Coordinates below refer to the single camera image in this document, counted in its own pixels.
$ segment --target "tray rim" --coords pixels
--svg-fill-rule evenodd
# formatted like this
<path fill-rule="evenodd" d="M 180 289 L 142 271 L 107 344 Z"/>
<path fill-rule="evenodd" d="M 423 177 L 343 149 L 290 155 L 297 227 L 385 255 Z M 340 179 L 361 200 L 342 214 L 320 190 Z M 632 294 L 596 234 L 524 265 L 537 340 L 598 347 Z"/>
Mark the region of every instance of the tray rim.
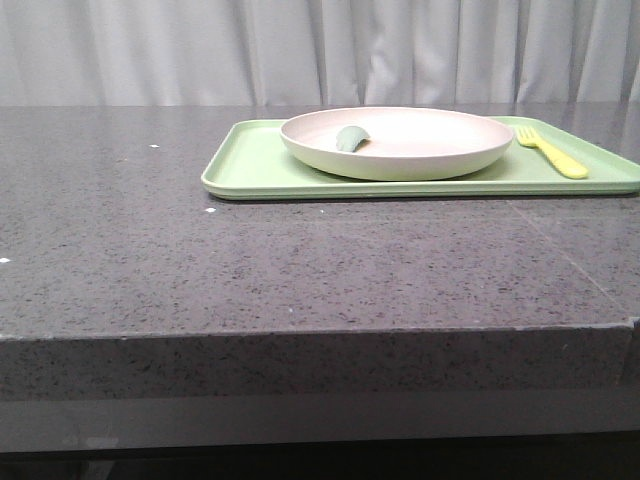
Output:
<path fill-rule="evenodd" d="M 640 192 L 640 165 L 628 160 L 603 147 L 595 145 L 562 130 L 552 124 L 530 117 L 496 115 L 488 116 L 498 121 L 522 121 L 528 124 L 536 124 L 550 128 L 574 141 L 587 144 L 589 148 L 599 151 L 603 155 L 615 158 L 625 173 L 635 178 L 628 181 L 589 181 L 571 180 L 550 183 L 548 180 L 427 180 L 427 181 L 345 181 L 344 183 L 315 183 L 304 186 L 279 185 L 261 187 L 236 187 L 213 182 L 207 178 L 209 172 L 216 166 L 216 160 L 229 148 L 233 137 L 247 128 L 276 127 L 282 125 L 288 119 L 250 119 L 234 123 L 229 129 L 218 149 L 200 175 L 204 188 L 216 197 L 228 200 L 292 200 L 292 199 L 331 199 L 331 198 L 383 198 L 383 197 L 504 197 L 504 196 L 579 196 L 579 195 L 621 195 Z M 576 182 L 582 185 L 580 188 L 567 190 L 566 186 Z M 491 186 L 494 190 L 479 191 L 473 186 Z"/>

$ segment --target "curtain fold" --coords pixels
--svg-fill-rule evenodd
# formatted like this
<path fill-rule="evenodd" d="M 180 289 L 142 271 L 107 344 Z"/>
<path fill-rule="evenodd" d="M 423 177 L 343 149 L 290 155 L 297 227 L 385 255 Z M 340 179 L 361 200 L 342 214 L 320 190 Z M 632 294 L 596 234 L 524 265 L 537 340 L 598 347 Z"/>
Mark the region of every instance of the curtain fold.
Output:
<path fill-rule="evenodd" d="M 640 100 L 640 0 L 0 0 L 0 105 Z"/>

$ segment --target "dark floor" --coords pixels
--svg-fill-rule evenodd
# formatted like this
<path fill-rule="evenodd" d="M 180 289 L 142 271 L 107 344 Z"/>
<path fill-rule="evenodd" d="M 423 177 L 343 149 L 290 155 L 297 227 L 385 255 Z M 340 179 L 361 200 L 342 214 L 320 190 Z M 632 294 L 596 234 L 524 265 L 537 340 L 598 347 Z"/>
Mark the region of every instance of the dark floor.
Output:
<path fill-rule="evenodd" d="M 98 463 L 90 464 L 89 460 Z M 0 455 L 0 480 L 98 477 L 108 480 L 267 477 L 305 480 L 637 480 L 640 479 L 640 431 L 518 438 L 82 452 L 64 456 Z"/>

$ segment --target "fork handle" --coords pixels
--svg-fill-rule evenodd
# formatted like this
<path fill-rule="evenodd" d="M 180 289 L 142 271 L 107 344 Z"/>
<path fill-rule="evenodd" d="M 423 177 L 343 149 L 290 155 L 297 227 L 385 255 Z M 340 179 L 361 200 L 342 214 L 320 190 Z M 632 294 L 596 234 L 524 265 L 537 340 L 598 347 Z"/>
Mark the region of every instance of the fork handle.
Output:
<path fill-rule="evenodd" d="M 573 157 L 567 155 L 558 147 L 550 144 L 546 140 L 540 139 L 538 142 L 538 148 L 542 150 L 542 153 L 549 159 L 551 165 L 558 170 L 562 175 L 568 178 L 580 179 L 587 178 L 589 170 L 575 160 Z"/>

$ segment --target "green food piece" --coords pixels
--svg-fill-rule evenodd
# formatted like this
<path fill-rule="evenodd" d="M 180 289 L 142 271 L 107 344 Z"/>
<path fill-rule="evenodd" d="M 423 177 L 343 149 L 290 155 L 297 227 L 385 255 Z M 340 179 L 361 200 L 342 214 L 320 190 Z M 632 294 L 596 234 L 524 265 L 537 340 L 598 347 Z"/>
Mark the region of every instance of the green food piece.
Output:
<path fill-rule="evenodd" d="M 336 147 L 341 152 L 355 152 L 369 140 L 367 131 L 357 125 L 349 125 L 338 132 Z"/>

